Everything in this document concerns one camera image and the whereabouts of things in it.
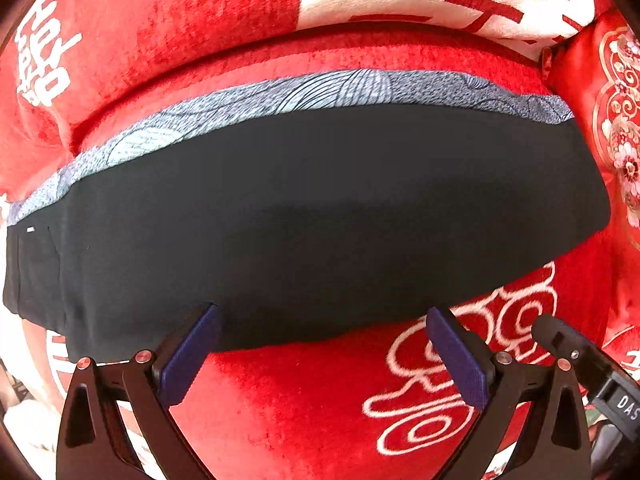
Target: black folded garment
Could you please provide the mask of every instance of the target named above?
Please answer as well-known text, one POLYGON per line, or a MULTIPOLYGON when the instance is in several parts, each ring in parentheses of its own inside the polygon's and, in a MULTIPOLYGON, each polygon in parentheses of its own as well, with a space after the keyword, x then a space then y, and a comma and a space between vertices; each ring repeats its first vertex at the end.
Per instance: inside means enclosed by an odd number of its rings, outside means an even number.
POLYGON ((489 292, 608 222, 573 120, 297 111, 73 184, 9 228, 4 300, 71 360, 154 348, 203 301, 225 315, 214 350, 318 340, 489 292))

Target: white chinese character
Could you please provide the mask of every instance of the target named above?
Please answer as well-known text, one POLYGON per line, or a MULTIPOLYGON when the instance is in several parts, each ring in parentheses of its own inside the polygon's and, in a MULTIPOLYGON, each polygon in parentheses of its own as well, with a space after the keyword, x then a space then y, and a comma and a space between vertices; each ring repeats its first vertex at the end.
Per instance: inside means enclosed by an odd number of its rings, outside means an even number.
POLYGON ((59 38, 60 20, 51 17, 58 3, 53 1, 45 6, 46 2, 47 0, 36 0, 20 22, 15 35, 20 79, 16 93, 34 106, 43 104, 50 107, 53 99, 71 84, 66 68, 60 66, 60 59, 67 50, 82 40, 82 34, 76 34, 66 43, 59 38), (23 31, 32 18, 31 34, 27 35, 23 31), (44 57, 43 51, 51 43, 50 54, 44 57))

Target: blue gripper pad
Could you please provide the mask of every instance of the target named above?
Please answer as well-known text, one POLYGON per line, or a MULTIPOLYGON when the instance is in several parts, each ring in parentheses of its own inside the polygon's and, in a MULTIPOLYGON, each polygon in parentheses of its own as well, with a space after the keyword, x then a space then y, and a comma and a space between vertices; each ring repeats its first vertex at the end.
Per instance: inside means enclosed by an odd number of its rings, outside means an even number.
POLYGON ((180 338, 179 342, 169 344, 175 351, 159 355, 156 361, 160 367, 156 377, 157 395, 164 407, 175 406, 184 400, 221 330, 222 314, 212 304, 193 323, 189 332, 172 336, 180 338))
POLYGON ((495 379, 492 352, 480 336, 466 330, 448 308, 427 312, 427 334, 447 367, 462 400, 483 410, 495 379))

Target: screw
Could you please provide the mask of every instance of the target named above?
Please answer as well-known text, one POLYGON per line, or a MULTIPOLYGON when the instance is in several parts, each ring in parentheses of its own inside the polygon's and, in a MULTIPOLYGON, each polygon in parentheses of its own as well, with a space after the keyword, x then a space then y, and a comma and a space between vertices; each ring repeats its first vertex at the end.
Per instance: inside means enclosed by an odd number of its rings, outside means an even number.
POLYGON ((510 365, 513 363, 513 357, 508 352, 498 352, 495 355, 495 360, 498 361, 501 365, 510 365))
POLYGON ((152 353, 150 350, 141 350, 136 354, 136 362, 143 365, 151 361, 152 353))
POLYGON ((571 370, 571 363, 566 359, 558 359, 558 368, 564 370, 565 372, 568 372, 569 370, 571 370))
POLYGON ((88 368, 90 364, 91 364, 90 357, 81 357, 80 359, 78 359, 78 364, 76 366, 79 369, 84 370, 85 368, 88 368))

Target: gray patterned fabric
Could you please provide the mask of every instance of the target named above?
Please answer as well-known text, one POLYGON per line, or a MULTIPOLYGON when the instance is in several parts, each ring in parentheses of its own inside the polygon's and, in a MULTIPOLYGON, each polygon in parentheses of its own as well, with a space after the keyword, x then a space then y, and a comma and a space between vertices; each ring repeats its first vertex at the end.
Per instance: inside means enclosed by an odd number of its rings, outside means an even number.
POLYGON ((12 204, 8 223, 57 202, 83 177, 224 126, 294 110, 384 103, 475 108, 547 124, 573 117, 558 96, 517 95, 460 72, 344 70, 248 84, 166 108, 81 153, 26 200, 12 204))

